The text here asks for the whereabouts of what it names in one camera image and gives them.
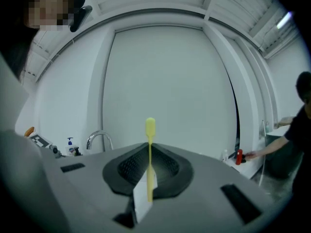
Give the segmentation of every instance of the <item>person's arm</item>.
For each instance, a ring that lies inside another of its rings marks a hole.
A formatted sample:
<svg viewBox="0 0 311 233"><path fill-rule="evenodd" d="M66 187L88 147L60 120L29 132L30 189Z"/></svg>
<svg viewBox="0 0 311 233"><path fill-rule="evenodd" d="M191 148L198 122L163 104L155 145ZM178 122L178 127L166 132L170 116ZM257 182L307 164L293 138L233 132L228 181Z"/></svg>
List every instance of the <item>person's arm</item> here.
<svg viewBox="0 0 311 233"><path fill-rule="evenodd" d="M263 156L269 153L273 153L277 150L279 150L281 147L283 147L286 143L288 143L289 140L287 140L284 136L278 138L277 140L274 140L272 143L270 143L268 146L266 146L263 150L259 151L253 151L250 153L247 153L245 155L246 159L254 159L259 156Z"/></svg>

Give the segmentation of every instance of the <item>white bottle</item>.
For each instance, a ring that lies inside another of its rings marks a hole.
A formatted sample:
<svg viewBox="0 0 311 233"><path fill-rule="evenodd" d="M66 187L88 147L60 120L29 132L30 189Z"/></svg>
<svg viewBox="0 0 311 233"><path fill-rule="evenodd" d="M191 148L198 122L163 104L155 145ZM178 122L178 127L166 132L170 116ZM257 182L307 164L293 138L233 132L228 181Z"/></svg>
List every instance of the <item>white bottle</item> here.
<svg viewBox="0 0 311 233"><path fill-rule="evenodd" d="M66 147L66 153L68 156L74 156L74 148L76 147L76 145L73 145L72 142L70 141L70 139L72 139L72 137L68 137L67 138L69 140L68 142L68 146Z"/></svg>
<svg viewBox="0 0 311 233"><path fill-rule="evenodd" d="M224 150L223 152L223 161L227 161L229 159L228 150Z"/></svg>

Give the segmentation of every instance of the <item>black slot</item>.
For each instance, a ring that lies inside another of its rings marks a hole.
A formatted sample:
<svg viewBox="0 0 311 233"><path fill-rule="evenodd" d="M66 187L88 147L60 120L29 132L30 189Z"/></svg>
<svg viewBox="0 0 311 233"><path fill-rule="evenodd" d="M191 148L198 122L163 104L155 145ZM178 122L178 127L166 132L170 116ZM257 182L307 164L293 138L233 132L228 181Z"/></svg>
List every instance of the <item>black slot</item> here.
<svg viewBox="0 0 311 233"><path fill-rule="evenodd" d="M66 172L77 170L82 167L85 167L85 165L83 165L82 163L76 163L76 164L69 165L69 166L62 166L60 169L62 169L62 171L66 173Z"/></svg>
<svg viewBox="0 0 311 233"><path fill-rule="evenodd" d="M221 190L245 224L260 216L261 211L254 206L235 185L224 185L221 187Z"/></svg>

